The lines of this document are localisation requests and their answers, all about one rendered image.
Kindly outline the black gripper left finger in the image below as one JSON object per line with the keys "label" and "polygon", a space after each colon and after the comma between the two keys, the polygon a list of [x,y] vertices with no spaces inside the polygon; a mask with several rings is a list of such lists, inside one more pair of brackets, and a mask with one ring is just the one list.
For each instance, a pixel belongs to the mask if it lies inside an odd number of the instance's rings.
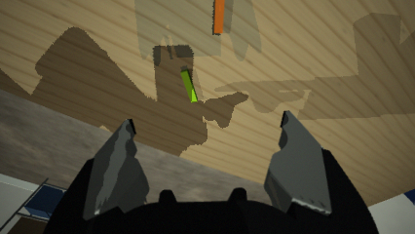
{"label": "black gripper left finger", "polygon": [[134,158],[134,135],[132,119],[125,120],[93,159],[87,160],[43,234],[99,234],[119,216],[147,204],[149,185]]}

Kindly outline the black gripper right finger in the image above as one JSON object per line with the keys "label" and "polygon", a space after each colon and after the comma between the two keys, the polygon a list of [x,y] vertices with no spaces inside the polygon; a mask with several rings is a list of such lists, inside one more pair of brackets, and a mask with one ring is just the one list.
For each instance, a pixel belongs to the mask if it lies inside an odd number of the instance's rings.
{"label": "black gripper right finger", "polygon": [[272,155],[264,189],[273,207],[310,234],[379,234],[341,166],[300,121],[283,112],[280,151]]}

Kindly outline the lime green rod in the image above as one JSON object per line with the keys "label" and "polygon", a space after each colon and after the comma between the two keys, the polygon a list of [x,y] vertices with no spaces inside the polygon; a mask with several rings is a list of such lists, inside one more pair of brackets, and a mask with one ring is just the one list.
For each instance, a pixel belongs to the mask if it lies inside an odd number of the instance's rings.
{"label": "lime green rod", "polygon": [[180,74],[182,76],[182,79],[183,79],[184,85],[186,87],[188,96],[191,100],[191,103],[192,102],[197,102],[198,98],[197,98],[197,95],[196,95],[196,92],[195,92],[195,88],[194,88],[189,70],[188,69],[181,70]]}

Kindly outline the orange rectangular block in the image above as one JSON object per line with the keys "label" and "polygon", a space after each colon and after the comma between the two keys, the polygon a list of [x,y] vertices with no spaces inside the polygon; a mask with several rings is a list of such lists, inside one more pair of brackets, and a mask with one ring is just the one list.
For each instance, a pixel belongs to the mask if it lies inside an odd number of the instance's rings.
{"label": "orange rectangular block", "polygon": [[225,0],[215,0],[214,33],[223,32],[224,3]]}

